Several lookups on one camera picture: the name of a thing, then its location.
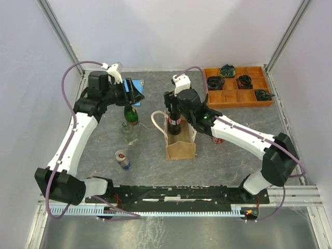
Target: silver can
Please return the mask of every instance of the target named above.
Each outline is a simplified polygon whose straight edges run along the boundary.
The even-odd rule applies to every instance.
[[[127,153],[123,150],[118,150],[115,152],[115,160],[120,164],[121,168],[124,170],[130,169],[130,161],[127,157]]]

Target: black cable bundle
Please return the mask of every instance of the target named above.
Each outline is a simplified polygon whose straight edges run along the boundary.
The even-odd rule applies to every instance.
[[[271,100],[272,97],[274,97],[275,95],[272,94],[272,93],[269,93],[265,90],[258,90],[258,91],[255,91],[255,95],[256,95],[256,99],[258,101],[268,101],[268,100]]]
[[[252,89],[251,78],[248,75],[242,75],[237,79],[239,89]]]
[[[207,78],[207,89],[209,91],[222,90],[225,80],[220,76],[211,76]]]
[[[224,78],[234,78],[235,76],[235,67],[232,65],[226,64],[220,68],[220,75]]]

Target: soda can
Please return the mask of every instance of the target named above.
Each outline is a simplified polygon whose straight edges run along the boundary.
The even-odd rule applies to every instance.
[[[213,141],[213,143],[215,143],[215,144],[221,144],[224,140],[223,139],[218,139],[218,138],[216,138],[216,137],[212,137],[212,141]]]
[[[127,153],[123,150],[118,150],[115,152],[115,160],[120,164],[121,168],[124,170],[130,169],[130,161],[127,157]]]

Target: green bottle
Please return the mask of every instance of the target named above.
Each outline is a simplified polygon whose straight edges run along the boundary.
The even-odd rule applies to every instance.
[[[132,126],[139,122],[139,115],[137,114],[135,108],[133,108],[131,105],[126,105],[124,107],[124,118]]]

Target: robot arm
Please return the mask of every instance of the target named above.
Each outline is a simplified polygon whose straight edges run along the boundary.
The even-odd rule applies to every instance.
[[[85,92],[87,96],[81,96],[74,105],[77,125],[73,129],[73,118],[68,131],[52,160],[46,169],[38,168],[35,172],[35,179],[43,195],[46,194],[46,187],[52,171],[59,164],[54,176],[50,199],[73,205],[78,205],[83,198],[103,195],[108,188],[112,188],[112,180],[99,177],[88,179],[77,179],[77,166],[85,148],[88,138],[99,123],[107,107],[112,104],[124,106],[135,104],[144,99],[138,92],[130,78],[122,82],[119,72],[119,64],[113,64],[106,68],[107,71],[93,71],[88,78],[88,87]],[[69,143],[61,161],[58,161],[65,144],[72,131],[74,135]]]
[[[222,113],[210,109],[206,104],[209,96],[206,95],[202,103],[185,75],[181,75],[177,79],[173,77],[172,82],[175,84],[175,91],[165,93],[166,106],[169,99],[166,97],[174,96],[171,98],[171,111],[180,112],[196,131],[230,141],[262,160],[261,170],[249,175],[243,181],[241,188],[251,195],[256,195],[270,185],[284,186],[297,163],[266,140],[277,143],[298,158],[295,148],[286,134],[280,133],[278,136],[264,134],[238,124]]]

